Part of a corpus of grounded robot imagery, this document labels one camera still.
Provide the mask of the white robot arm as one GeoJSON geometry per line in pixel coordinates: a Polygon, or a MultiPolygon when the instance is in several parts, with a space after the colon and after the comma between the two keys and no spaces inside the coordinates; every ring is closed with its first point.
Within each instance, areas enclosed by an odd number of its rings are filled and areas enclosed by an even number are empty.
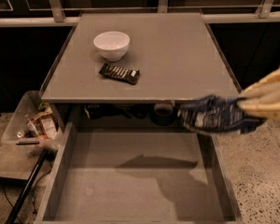
{"type": "Polygon", "coordinates": [[[238,106],[248,115],[280,121],[280,65],[241,92],[238,106]]]}

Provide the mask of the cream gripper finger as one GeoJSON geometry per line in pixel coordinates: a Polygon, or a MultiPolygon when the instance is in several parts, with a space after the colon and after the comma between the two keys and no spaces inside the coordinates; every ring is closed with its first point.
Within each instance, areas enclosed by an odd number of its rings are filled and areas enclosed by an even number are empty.
{"type": "Polygon", "coordinates": [[[252,105],[247,101],[239,101],[237,105],[250,116],[280,121],[280,102],[252,105]]]}
{"type": "Polygon", "coordinates": [[[280,91],[280,68],[250,85],[240,93],[240,96],[245,98],[259,98],[271,94],[274,91],[280,91]]]}

